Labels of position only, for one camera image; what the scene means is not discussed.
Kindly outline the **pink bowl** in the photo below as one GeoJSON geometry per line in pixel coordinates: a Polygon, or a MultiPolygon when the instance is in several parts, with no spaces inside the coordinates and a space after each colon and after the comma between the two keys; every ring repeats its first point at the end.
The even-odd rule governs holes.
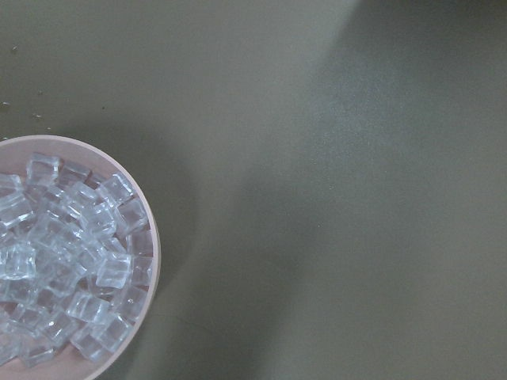
{"type": "Polygon", "coordinates": [[[158,226],[150,204],[141,187],[132,175],[113,157],[88,143],[58,135],[27,135],[1,142],[1,171],[23,175],[25,165],[32,153],[58,156],[64,160],[80,163],[93,172],[108,177],[121,172],[134,186],[143,206],[147,210],[149,226],[153,242],[153,273],[147,298],[141,309],[139,319],[125,341],[112,353],[97,362],[85,359],[78,351],[65,347],[56,357],[48,362],[26,368],[19,359],[13,359],[1,366],[2,379],[96,379],[105,373],[128,349],[141,328],[154,300],[161,271],[161,244],[158,226]]]}

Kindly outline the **clear ice cubes pile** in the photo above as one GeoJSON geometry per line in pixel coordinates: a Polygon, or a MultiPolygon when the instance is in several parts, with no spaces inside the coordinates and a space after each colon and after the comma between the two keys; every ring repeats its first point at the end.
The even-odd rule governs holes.
{"type": "Polygon", "coordinates": [[[66,347],[96,362],[125,341],[152,274],[145,207],[127,177],[34,153],[1,176],[1,361],[66,347]]]}

